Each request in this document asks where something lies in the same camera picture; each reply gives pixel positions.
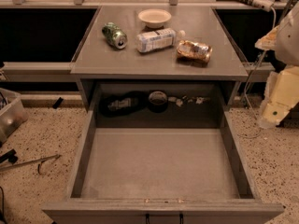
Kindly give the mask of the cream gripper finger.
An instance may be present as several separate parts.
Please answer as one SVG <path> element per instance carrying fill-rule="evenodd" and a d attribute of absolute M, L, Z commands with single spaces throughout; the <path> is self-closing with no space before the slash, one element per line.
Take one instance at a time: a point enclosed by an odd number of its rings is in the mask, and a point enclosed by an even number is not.
<path fill-rule="evenodd" d="M 299 67 L 287 66 L 279 73 L 271 72 L 260 106 L 258 124 L 261 128 L 274 128 L 299 103 Z"/>
<path fill-rule="evenodd" d="M 274 27 L 269 33 L 258 39 L 255 43 L 257 49 L 274 50 L 276 46 L 278 27 Z"/>

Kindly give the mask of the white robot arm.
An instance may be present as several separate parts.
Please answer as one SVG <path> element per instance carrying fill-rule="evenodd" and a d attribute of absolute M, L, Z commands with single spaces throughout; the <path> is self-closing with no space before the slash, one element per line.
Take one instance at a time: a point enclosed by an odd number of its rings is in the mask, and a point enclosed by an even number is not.
<path fill-rule="evenodd" d="M 275 58 L 286 64 L 279 73 L 270 73 L 260 106 L 259 126 L 274 128 L 299 103 L 299 3 L 255 47 L 273 50 Z"/>

